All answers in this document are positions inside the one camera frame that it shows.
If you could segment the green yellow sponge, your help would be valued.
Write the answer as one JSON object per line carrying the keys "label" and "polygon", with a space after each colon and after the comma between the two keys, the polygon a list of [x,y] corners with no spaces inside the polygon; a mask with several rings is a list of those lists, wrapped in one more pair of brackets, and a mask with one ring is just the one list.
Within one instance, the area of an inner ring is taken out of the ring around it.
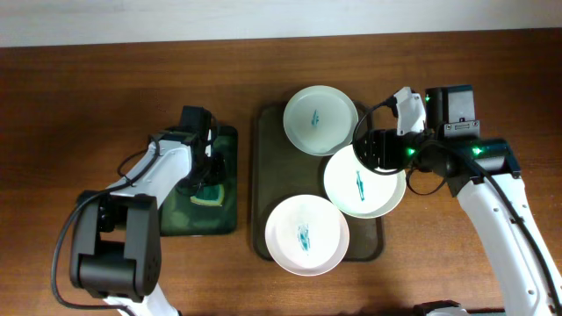
{"label": "green yellow sponge", "polygon": [[222,206],[225,199],[225,188],[223,184],[205,186],[190,197],[190,201],[195,205],[207,207]]}

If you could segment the white plate top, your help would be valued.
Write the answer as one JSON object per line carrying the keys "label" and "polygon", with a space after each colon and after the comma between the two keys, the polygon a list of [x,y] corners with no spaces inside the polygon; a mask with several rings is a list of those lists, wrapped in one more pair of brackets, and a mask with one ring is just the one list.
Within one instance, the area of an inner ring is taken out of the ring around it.
{"label": "white plate top", "polygon": [[298,150],[315,156],[332,155],[349,145],[357,123],[353,101],[340,90],[325,85],[298,91],[283,113],[289,141]]}

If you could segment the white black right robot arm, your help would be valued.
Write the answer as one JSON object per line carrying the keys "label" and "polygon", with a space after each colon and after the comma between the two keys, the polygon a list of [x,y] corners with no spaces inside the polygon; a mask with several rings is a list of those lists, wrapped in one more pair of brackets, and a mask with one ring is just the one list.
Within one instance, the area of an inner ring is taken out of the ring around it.
{"label": "white black right robot arm", "polygon": [[441,177],[477,231],[507,315],[561,313],[561,275],[530,210],[521,167],[504,139],[481,138],[472,86],[397,90],[364,112],[351,145],[374,174]]}

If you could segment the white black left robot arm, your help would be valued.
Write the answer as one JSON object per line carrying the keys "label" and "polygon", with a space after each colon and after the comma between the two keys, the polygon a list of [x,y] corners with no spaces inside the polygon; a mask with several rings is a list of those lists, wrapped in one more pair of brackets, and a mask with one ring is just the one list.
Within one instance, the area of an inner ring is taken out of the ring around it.
{"label": "white black left robot arm", "polygon": [[86,190],[63,230],[71,232],[69,279],[123,315],[178,315],[158,279],[162,268],[159,210],[174,191],[191,198],[225,177],[216,118],[185,106],[177,126],[148,137],[141,159],[104,190]]}

